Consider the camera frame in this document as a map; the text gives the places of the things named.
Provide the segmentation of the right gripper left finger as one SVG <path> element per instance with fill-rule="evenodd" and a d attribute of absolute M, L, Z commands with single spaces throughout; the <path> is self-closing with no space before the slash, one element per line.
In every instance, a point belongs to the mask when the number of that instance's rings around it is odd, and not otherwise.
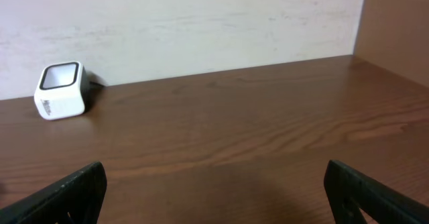
<path fill-rule="evenodd" d="M 93 162 L 1 209 L 1 222 L 96 223 L 106 190 L 105 169 Z"/>

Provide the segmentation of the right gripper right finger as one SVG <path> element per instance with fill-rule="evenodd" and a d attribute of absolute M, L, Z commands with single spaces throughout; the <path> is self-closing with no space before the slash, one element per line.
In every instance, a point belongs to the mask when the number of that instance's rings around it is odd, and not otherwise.
<path fill-rule="evenodd" d="M 363 212 L 378 223 L 428 222 L 427 206 L 338 160 L 328 162 L 324 189 L 336 224 L 365 223 Z"/>

